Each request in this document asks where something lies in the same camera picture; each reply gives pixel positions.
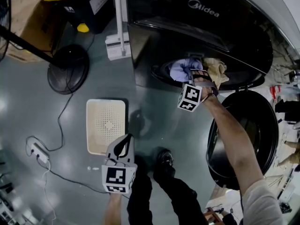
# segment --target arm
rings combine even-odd
[[[203,74],[202,71],[193,71],[193,74]],[[194,79],[202,82],[202,77]],[[210,87],[202,88],[202,99],[212,93]],[[223,141],[225,151],[231,166],[237,176],[242,195],[256,181],[263,179],[262,171],[258,165],[253,145],[245,129],[222,106],[215,96],[210,96],[203,103],[214,117]]]
[[[105,211],[105,225],[121,225],[121,198],[121,194],[110,194]]]

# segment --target wrist strap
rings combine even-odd
[[[210,93],[209,95],[207,95],[205,98],[202,99],[202,101],[200,101],[200,103],[205,102],[206,99],[208,99],[210,96],[214,95],[215,97],[217,97],[215,94]]]

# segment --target broom handle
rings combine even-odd
[[[115,0],[115,2],[116,2],[118,35],[121,42],[121,50],[122,52],[124,52],[125,48],[124,48],[123,26],[122,26],[121,0]]]

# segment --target beige basket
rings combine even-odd
[[[125,103],[120,100],[90,99],[86,103],[88,151],[105,155],[107,147],[125,134]]]

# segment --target white t-shirt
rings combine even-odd
[[[265,180],[252,184],[243,196],[244,225],[284,225],[278,200]]]

